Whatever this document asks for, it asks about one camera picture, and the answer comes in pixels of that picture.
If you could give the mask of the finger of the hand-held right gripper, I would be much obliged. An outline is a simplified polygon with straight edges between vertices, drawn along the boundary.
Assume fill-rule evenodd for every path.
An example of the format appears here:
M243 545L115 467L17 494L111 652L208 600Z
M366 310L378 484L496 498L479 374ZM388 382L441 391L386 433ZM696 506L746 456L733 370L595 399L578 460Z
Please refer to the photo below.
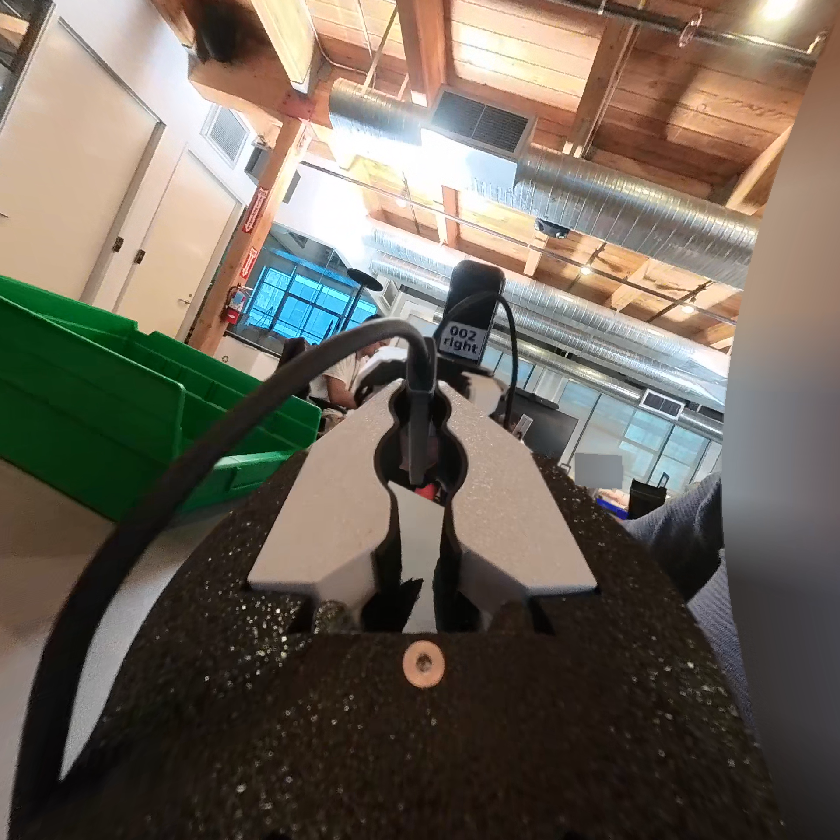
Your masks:
M488 417L498 414L499 405L505 405L508 386L492 375L469 375L469 401Z
M385 346L363 363L360 368L360 398L371 398L394 382L406 378L407 351Z

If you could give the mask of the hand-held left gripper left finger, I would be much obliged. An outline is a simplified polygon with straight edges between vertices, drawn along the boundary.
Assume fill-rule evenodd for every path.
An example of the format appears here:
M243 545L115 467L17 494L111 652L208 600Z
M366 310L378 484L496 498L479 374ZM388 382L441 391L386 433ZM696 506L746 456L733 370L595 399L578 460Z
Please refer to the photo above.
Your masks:
M363 627L407 624L411 583L390 488L405 471L404 390L404 380L387 385L310 447L248 573L252 589L337 602Z

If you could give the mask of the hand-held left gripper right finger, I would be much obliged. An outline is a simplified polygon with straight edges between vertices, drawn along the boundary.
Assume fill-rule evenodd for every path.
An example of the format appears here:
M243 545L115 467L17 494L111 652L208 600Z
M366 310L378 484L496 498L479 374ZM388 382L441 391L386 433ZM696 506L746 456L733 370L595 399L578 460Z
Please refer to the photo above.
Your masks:
M448 384L433 404L444 520L437 629L553 629L543 601L597 581L526 446Z

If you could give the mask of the black monitor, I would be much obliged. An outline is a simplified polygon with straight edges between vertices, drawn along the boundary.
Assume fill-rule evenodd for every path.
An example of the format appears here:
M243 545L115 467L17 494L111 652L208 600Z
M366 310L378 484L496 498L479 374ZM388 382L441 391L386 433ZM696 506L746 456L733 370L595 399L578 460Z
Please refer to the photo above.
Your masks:
M516 389L511 431L533 454L561 462L578 424L578 418L562 412L557 403Z

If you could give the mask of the black round lamp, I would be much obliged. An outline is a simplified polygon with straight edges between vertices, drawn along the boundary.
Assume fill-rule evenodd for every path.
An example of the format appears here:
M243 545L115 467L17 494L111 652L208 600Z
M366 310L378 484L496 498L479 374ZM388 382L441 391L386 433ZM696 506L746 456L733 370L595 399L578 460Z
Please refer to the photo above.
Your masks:
M344 320L343 328L345 330L350 329L350 321L354 316L355 310L358 307L358 303L362 297L363 292L381 292L383 290L383 285L380 281L378 281L373 276L360 269L348 268L347 275L348 278L350 278L354 283L356 283L356 291L353 295L353 299L350 304L350 309L348 310L348 313Z

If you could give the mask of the black ceiling vent grille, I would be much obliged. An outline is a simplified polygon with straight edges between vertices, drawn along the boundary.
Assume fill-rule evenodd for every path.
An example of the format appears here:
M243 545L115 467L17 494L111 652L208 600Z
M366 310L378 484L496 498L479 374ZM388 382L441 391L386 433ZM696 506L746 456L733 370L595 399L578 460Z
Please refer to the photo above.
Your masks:
M531 143L536 122L534 114L500 108L445 87L427 128L470 148L515 160Z

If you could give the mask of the white door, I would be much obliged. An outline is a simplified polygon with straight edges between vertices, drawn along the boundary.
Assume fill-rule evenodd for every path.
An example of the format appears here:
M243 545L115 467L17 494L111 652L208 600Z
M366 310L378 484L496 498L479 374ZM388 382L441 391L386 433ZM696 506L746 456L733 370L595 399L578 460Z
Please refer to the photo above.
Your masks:
M114 312L143 333L176 337L236 209L233 194L185 150L135 252Z
M163 129L62 19L50 24L2 127L2 275L94 294Z

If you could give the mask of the large green plastic bin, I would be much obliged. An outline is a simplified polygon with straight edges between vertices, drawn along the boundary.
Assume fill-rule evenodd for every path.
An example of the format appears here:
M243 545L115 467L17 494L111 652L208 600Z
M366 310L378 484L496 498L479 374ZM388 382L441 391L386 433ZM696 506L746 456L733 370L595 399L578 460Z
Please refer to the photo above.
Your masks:
M1 456L119 521L260 381L110 311L1 278Z

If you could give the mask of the long silver spiral air duct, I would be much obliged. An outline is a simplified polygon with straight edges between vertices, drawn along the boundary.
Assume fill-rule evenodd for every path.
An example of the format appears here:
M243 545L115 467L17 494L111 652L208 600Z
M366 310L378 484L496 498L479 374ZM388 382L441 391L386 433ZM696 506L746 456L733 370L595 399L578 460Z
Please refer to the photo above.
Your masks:
M363 235L366 246L416 269L450 279L469 256L453 248L400 229L373 223ZM507 299L552 322L575 326L596 337L675 369L690 385L699 386L695 401L715 411L725 410L728 357L693 340L641 322L601 304L587 301L517 272L503 270Z

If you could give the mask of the large silver spiral air duct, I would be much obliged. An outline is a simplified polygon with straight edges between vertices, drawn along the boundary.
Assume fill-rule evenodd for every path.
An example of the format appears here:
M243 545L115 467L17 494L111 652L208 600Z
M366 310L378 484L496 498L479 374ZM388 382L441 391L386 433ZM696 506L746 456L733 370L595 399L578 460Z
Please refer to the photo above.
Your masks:
M423 167L440 185L744 288L759 232L754 217L532 142L515 160L470 148L427 128L436 99L426 108L339 79L329 120L361 154Z

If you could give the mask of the white wall vent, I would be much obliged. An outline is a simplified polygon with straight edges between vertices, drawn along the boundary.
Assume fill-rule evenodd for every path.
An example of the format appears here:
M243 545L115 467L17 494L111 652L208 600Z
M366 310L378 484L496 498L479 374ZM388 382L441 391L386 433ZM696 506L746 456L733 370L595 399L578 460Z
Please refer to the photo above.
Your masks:
M231 167L237 164L250 134L247 122L236 111L217 104L211 105L201 131L205 141Z

